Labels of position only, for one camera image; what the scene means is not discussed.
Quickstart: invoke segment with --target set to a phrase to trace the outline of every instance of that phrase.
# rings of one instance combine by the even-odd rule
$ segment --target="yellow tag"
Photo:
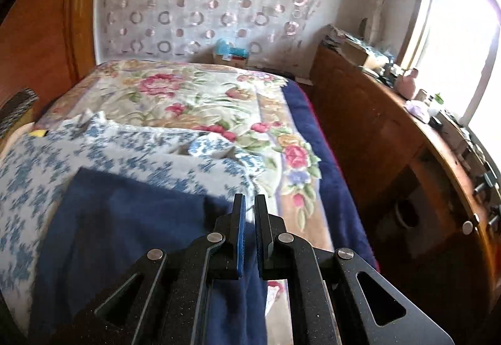
[[[44,137],[47,134],[46,130],[34,130],[28,133],[30,136]]]

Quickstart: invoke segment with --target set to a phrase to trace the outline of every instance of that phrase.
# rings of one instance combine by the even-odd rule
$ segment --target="wooden desk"
[[[500,241],[488,212],[439,133],[410,116],[404,99],[335,51],[319,47],[310,79],[312,103],[357,204],[382,273],[453,337],[464,343],[499,296]],[[410,257],[406,241],[382,243],[375,225],[393,203],[421,188],[439,239]],[[461,226],[473,214],[478,231]]]

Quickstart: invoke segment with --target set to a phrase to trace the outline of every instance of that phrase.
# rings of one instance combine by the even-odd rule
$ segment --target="bed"
[[[227,201],[243,193],[248,221],[263,193],[291,233],[326,250],[350,247],[376,267],[308,99],[272,74],[109,61],[9,136],[0,163],[0,288],[24,333],[40,245],[80,167]],[[270,284],[268,297],[268,343],[292,343],[285,283]]]

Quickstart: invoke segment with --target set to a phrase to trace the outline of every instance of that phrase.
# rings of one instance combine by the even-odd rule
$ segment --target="pink vase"
[[[405,99],[412,100],[416,96],[416,78],[419,71],[412,68],[404,75],[400,75],[395,81],[395,90]]]

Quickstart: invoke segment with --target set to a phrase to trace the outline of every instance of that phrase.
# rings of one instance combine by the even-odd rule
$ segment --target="window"
[[[501,38],[487,0],[419,0],[397,62],[419,69],[417,85],[440,93],[498,173],[501,168]]]

